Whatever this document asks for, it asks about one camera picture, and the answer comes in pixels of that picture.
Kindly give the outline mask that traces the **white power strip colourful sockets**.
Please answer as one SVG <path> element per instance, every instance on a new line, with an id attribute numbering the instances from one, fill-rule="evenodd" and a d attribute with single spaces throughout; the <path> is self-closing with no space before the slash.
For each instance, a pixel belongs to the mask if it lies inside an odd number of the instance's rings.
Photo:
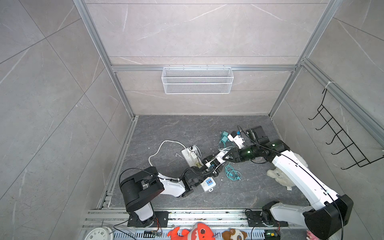
<path id="1" fill-rule="evenodd" d="M 189 168 L 182 175 L 182 182 L 185 185 L 186 192 L 182 194 L 183 197 L 188 196 L 194 191 L 194 187 L 201 186 L 204 192 L 212 192 L 216 186 L 211 171 L 201 161 L 201 151 L 196 146 L 189 146 L 182 150 L 182 155 L 187 161 Z"/>

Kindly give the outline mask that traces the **white grey charger block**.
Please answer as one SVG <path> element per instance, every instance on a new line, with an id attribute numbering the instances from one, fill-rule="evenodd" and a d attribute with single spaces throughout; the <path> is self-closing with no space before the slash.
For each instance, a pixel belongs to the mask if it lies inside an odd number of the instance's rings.
<path id="1" fill-rule="evenodd" d="M 218 160 L 220 164 L 224 163 L 226 160 L 224 156 L 227 154 L 227 151 L 220 151 L 216 156 L 215 159 Z"/>

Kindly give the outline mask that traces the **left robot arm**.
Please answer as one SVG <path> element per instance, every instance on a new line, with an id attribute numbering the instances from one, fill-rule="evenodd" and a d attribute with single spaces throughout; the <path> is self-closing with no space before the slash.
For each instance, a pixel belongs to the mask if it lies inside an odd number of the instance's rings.
<path id="1" fill-rule="evenodd" d="M 216 185 L 213 178 L 221 172 L 224 162 L 220 154 L 211 155 L 202 160 L 202 167 L 188 167 L 178 178 L 164 176 L 156 167 L 124 170 L 138 170 L 130 177 L 119 179 L 125 208 L 130 215 L 128 226 L 148 227 L 157 220 L 151 201 L 158 195 L 185 198 L 198 186 L 202 186 L 205 191 L 212 190 Z"/>

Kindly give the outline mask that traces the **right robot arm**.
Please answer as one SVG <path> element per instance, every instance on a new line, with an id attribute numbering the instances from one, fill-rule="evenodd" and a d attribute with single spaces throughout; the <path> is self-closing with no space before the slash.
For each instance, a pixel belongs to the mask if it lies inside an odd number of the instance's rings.
<path id="1" fill-rule="evenodd" d="M 344 231 L 353 209 L 352 199 L 325 185 L 282 140 L 271 141 L 261 126 L 247 131 L 238 128 L 227 138 L 235 146 L 224 155 L 225 161 L 242 163 L 262 157 L 281 170 L 309 202 L 309 206 L 303 207 L 272 201 L 263 207 L 265 220 L 307 227 L 321 240 Z"/>

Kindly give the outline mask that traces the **white plush seal toy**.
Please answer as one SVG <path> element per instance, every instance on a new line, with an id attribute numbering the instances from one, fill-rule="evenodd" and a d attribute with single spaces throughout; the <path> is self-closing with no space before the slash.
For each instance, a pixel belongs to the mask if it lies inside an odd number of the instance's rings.
<path id="1" fill-rule="evenodd" d="M 305 167 L 308 167 L 307 162 L 299 154 L 293 153 L 292 151 L 290 151 L 290 153 L 295 155 L 297 160 L 301 162 Z M 275 179 L 276 182 L 278 182 L 282 186 L 287 187 L 288 191 L 291 191 L 292 187 L 296 186 L 296 184 L 278 167 L 276 167 L 274 170 L 268 170 L 267 176 Z"/>

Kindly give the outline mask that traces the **red plush lobster toy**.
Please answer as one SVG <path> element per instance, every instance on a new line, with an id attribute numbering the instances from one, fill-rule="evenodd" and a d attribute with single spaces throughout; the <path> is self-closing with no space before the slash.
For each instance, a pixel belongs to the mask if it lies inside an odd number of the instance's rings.
<path id="1" fill-rule="evenodd" d="M 183 229 L 179 235 L 180 227 L 171 230 L 167 237 L 171 240 L 215 240 L 215 234 L 204 223 L 196 223 L 191 231 Z"/>

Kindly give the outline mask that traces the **brown white plush dog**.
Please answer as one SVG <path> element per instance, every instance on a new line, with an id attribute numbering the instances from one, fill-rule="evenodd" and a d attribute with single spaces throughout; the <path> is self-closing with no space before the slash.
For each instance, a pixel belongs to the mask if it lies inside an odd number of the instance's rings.
<path id="1" fill-rule="evenodd" d="M 230 229 L 222 233 L 223 240 L 246 240 L 247 233 L 239 229 Z"/>

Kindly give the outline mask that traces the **pink plush toy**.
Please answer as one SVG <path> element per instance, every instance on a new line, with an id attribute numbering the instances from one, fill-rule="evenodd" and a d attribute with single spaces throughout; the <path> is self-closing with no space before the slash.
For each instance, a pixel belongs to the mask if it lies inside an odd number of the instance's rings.
<path id="1" fill-rule="evenodd" d="M 319 240 L 311 231 L 307 230 L 306 240 Z"/>

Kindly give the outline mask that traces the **white round clock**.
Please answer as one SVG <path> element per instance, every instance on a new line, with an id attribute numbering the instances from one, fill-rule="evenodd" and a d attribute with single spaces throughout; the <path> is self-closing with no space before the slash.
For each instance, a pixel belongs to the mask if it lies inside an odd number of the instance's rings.
<path id="1" fill-rule="evenodd" d="M 85 240 L 114 240 L 114 232 L 109 227 L 100 227 L 91 230 Z"/>

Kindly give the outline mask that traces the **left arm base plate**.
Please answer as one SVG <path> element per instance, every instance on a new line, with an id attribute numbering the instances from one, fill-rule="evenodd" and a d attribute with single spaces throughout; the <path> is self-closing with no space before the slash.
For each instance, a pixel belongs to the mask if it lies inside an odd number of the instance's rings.
<path id="1" fill-rule="evenodd" d="M 136 213 L 131 213 L 127 226 L 136 228 L 145 227 L 161 227 L 166 228 L 169 220 L 169 213 L 167 211 L 155 211 L 153 216 L 145 221 L 141 221 Z"/>

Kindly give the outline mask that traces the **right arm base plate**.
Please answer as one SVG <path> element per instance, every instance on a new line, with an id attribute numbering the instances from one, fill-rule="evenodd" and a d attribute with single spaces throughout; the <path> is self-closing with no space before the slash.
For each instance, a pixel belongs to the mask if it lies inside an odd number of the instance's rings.
<path id="1" fill-rule="evenodd" d="M 249 227 L 288 227 L 287 222 L 276 221 L 268 211 L 245 210 Z"/>

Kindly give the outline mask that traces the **black wall hook rack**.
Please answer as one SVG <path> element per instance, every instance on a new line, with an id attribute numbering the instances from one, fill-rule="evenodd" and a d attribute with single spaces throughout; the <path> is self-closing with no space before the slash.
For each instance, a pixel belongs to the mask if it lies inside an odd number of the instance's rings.
<path id="1" fill-rule="evenodd" d="M 324 121 L 324 124 L 321 127 L 315 128 L 315 130 L 320 131 L 327 127 L 331 130 L 333 134 L 333 138 L 330 141 L 326 142 L 326 145 L 332 145 L 335 140 L 338 140 L 338 142 L 342 145 L 338 152 L 331 153 L 332 156 L 337 156 L 343 152 L 347 152 L 348 155 L 352 158 L 353 163 L 347 167 L 341 167 L 341 170 L 345 171 L 355 166 L 363 168 L 377 161 L 383 160 L 384 155 L 375 160 L 369 160 L 363 153 L 363 151 L 355 143 L 355 141 L 350 137 L 347 131 L 341 126 L 341 124 L 336 120 L 336 118 L 325 107 L 325 98 L 327 95 L 327 91 L 327 89 L 324 89 L 322 91 L 323 98 L 321 104 L 317 108 L 316 114 L 312 118 L 308 118 L 308 120 L 313 121 L 317 117 L 320 117 Z"/>

